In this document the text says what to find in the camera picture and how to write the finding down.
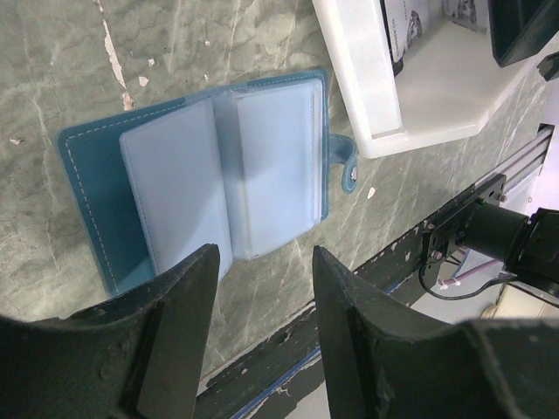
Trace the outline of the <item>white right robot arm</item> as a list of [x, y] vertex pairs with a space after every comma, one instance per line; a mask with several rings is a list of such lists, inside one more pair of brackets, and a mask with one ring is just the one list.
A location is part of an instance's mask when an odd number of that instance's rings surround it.
[[[500, 67], [537, 54], [558, 31], [556, 1], [491, 1], [488, 4], [493, 58]], [[424, 228], [418, 283], [460, 247], [503, 264], [504, 272], [480, 290], [513, 282], [558, 295], [558, 212], [538, 209], [532, 216], [504, 209], [504, 175], [495, 175], [450, 201]]]

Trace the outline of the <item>blue card holder wallet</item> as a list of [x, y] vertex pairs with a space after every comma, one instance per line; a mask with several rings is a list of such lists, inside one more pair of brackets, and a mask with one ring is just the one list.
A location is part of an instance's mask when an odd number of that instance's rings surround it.
[[329, 167], [356, 186], [357, 147], [329, 129], [328, 75], [288, 73], [202, 90], [62, 129], [57, 148], [110, 294], [204, 244], [225, 274], [324, 221]]

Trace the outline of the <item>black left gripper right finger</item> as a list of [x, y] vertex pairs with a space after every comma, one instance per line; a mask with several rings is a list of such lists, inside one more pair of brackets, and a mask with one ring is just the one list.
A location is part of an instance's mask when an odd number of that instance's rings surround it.
[[313, 284], [333, 418], [555, 418], [556, 319], [419, 313], [315, 247]]

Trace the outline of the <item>white card tray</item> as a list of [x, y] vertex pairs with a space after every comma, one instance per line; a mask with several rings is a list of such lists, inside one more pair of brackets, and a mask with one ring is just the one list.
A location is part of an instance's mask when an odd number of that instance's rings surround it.
[[375, 159], [479, 134], [536, 57], [507, 67], [488, 35], [444, 19], [392, 70], [377, 1], [316, 1], [314, 9], [359, 153]]

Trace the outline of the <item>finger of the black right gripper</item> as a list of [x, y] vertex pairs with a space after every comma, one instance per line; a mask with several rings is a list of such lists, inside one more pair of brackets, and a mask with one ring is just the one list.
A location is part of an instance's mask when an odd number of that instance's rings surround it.
[[558, 0], [488, 2], [493, 58], [503, 68], [530, 58], [558, 32]]

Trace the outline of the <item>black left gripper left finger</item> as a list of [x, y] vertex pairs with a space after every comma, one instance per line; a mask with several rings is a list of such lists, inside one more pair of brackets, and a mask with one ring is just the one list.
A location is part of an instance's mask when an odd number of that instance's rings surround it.
[[66, 319], [1, 319], [4, 418], [191, 418], [217, 291], [206, 244]]

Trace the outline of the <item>silver VIP card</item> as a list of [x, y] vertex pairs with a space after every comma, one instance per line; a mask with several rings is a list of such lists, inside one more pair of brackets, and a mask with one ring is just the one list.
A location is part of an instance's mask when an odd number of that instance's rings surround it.
[[387, 0], [383, 2], [394, 62], [400, 61], [414, 42], [429, 29], [431, 13], [427, 0]]

